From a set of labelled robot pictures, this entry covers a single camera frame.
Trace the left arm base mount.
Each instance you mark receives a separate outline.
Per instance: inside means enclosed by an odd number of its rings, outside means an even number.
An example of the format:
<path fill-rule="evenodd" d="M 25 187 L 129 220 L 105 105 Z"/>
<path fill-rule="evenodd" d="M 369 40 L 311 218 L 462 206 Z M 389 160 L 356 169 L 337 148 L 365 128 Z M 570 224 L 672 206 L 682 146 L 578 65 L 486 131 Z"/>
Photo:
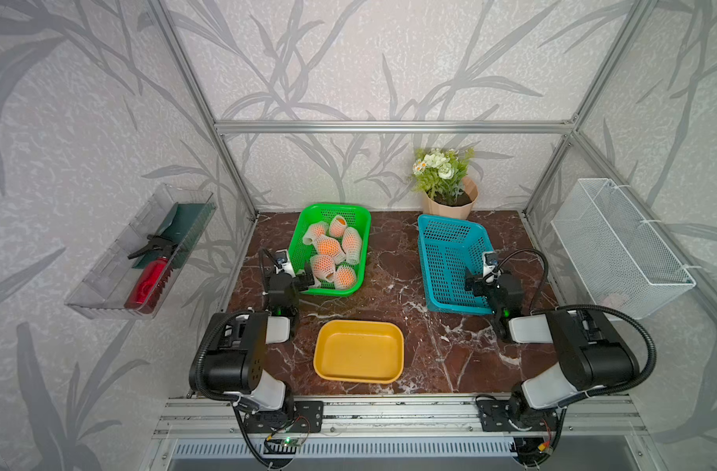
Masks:
<path fill-rule="evenodd" d="M 244 426 L 248 433 L 272 433 L 285 429 L 291 433 L 318 433 L 324 418 L 321 400 L 295 400 L 280 409 L 246 413 Z"/>

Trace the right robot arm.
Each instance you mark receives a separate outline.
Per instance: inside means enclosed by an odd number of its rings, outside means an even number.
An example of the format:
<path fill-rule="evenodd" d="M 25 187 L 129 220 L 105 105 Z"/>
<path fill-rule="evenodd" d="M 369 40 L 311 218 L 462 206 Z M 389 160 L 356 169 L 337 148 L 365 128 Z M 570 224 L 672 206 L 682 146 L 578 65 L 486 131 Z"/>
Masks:
<path fill-rule="evenodd" d="M 510 427 L 533 430 L 546 426 L 559 409 L 633 389 L 654 372 L 657 349 L 651 335 L 621 311 L 571 304 L 522 314 L 523 287 L 510 273 L 468 272 L 465 290 L 486 299 L 498 339 L 552 345 L 557 355 L 552 367 L 515 386 L 509 400 L 482 408 L 483 416 L 502 413 Z"/>

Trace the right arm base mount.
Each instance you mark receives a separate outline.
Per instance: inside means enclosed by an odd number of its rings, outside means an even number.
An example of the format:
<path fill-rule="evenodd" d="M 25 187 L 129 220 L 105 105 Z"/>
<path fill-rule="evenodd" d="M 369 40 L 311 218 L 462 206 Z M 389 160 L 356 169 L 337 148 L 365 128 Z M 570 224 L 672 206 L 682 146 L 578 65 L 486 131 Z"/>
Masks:
<path fill-rule="evenodd" d="M 498 400 L 495 396 L 480 394 L 474 406 L 482 431 L 503 433 L 552 433 L 562 423 L 558 410 L 536 410 L 518 400 Z"/>

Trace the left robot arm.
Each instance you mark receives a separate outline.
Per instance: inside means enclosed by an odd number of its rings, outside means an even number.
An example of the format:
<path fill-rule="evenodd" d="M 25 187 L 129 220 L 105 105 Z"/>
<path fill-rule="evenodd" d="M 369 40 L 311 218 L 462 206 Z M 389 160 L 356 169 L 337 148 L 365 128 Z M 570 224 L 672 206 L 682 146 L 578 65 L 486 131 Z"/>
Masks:
<path fill-rule="evenodd" d="M 220 312 L 211 317 L 189 372 L 192 392 L 229 402 L 240 413 L 282 419 L 294 417 L 290 387 L 264 368 L 267 348 L 286 343 L 300 323 L 298 276 L 286 249 L 258 253 L 263 310 Z"/>

